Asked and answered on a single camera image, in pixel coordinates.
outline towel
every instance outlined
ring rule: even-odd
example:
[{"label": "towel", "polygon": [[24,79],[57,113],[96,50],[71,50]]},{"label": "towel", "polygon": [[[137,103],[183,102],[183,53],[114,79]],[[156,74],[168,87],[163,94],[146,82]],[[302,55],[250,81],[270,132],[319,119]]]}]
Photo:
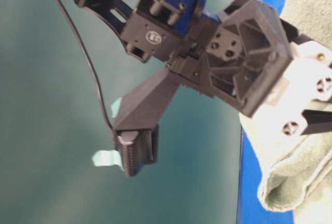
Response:
[{"label": "towel", "polygon": [[[281,18],[332,49],[332,0],[286,0]],[[307,109],[332,111],[311,102]],[[332,132],[275,137],[240,114],[262,171],[258,199],[270,211],[294,210],[294,222],[332,223]]]}]

